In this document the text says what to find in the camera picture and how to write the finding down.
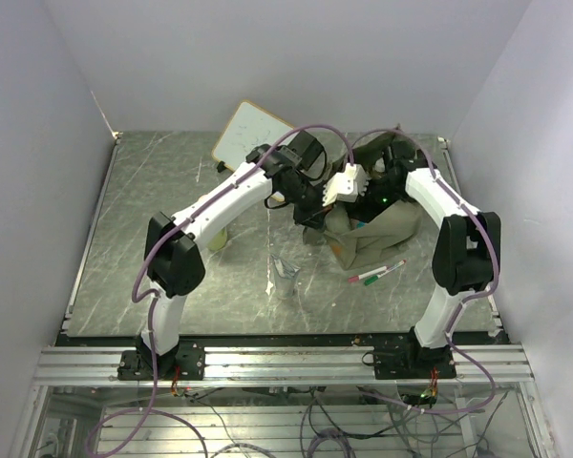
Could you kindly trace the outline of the olive canvas bag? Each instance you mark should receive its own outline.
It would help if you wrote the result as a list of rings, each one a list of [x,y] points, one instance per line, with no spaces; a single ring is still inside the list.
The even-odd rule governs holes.
[[[353,149],[355,162],[370,177],[375,164],[380,171],[392,162],[424,160],[421,150],[406,139],[399,125],[391,133],[377,133],[362,143],[356,139]],[[329,246],[333,256],[344,270],[366,267],[395,256],[399,246],[418,232],[423,220],[423,209],[408,196],[398,201],[374,219],[360,219],[357,204],[338,202],[329,210],[324,229],[303,230],[303,244]]]

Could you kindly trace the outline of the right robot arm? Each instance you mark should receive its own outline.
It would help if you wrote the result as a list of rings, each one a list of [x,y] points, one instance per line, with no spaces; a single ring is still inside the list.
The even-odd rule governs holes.
[[[371,196],[415,200],[438,228],[432,273],[435,289],[404,344],[373,355],[383,378],[453,378],[452,336],[469,302],[493,293],[500,269],[501,221],[464,200],[441,176],[429,153],[412,138],[386,132],[354,148],[366,168],[384,164]]]

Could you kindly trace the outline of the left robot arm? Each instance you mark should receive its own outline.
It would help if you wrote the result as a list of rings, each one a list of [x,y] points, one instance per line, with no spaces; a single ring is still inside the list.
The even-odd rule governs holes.
[[[136,374],[148,372],[164,379],[174,371],[184,304],[206,273],[202,250],[240,214],[278,193],[292,205],[296,224],[322,229],[327,212],[322,186],[319,178],[306,172],[327,156],[321,142],[306,131],[285,145],[259,146],[230,178],[197,203],[173,216],[157,213],[150,219],[144,262],[132,292],[134,303],[151,300],[146,327],[137,338]]]

